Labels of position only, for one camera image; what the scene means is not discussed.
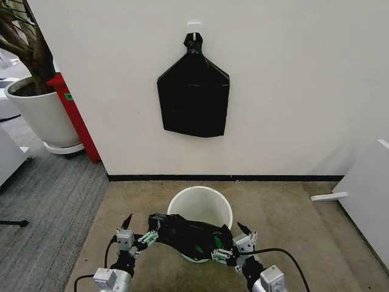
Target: white bucket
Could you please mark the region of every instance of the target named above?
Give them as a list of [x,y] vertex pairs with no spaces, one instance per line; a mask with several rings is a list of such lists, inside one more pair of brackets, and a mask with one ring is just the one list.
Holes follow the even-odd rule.
[[[217,190],[210,187],[194,186],[179,192],[170,202],[168,215],[179,214],[187,220],[202,221],[221,227],[232,226],[232,210],[229,202]],[[195,263],[207,260],[187,260]]]

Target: gray carpet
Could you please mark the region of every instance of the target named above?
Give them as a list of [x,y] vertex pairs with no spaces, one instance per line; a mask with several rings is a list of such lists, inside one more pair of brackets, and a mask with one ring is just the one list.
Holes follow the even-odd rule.
[[0,189],[1,291],[63,291],[108,187],[102,163],[45,150],[22,117],[0,123],[32,158]]

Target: white flower pot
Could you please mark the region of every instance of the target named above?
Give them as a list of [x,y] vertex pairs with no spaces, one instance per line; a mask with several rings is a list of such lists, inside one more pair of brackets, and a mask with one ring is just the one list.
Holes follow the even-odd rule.
[[78,134],[56,92],[41,96],[13,95],[17,89],[30,82],[32,82],[31,77],[16,81],[8,85],[4,92],[20,110],[22,117],[34,133],[52,148],[66,148],[80,144]]

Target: black baseboard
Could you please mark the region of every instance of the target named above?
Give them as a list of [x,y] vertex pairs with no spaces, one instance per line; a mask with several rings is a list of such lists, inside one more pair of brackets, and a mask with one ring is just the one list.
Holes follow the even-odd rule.
[[109,181],[340,181],[343,175],[109,175]]

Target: trash bag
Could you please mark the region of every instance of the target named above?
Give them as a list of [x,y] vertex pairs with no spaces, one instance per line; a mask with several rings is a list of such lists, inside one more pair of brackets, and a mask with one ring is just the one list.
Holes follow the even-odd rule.
[[221,227],[200,221],[186,220],[173,214],[152,214],[148,219],[149,231],[158,230],[157,242],[177,249],[193,259],[211,259],[214,249],[232,250],[232,233],[226,225]]
[[188,33],[187,53],[157,81],[164,129],[197,137],[224,135],[230,77],[201,52],[200,33]]

